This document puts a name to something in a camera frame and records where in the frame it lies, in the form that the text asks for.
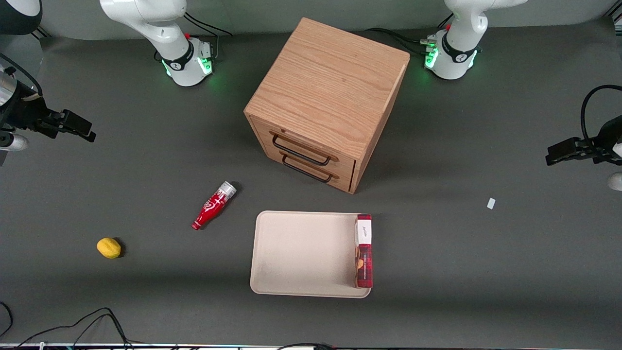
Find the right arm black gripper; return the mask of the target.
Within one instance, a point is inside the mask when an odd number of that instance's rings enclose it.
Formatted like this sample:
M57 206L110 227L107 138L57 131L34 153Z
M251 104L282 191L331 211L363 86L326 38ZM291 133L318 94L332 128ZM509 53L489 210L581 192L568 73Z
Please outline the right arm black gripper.
M49 138L56 138L59 132L77 135L87 142L96 138L91 122L73 111L49 109L44 99L22 82L17 82L13 95L0 111L2 128L29 129Z

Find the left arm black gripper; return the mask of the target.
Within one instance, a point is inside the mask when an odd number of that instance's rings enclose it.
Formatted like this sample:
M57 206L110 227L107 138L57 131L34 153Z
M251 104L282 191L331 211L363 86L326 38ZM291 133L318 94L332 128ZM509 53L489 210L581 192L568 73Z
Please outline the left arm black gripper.
M547 148L547 166L571 160L583 160L588 157L594 164L609 162L614 165L622 164L622 156L615 151L615 146L621 143L622 116L617 116L601 127L595 137L588 138L589 144L579 137L571 137Z

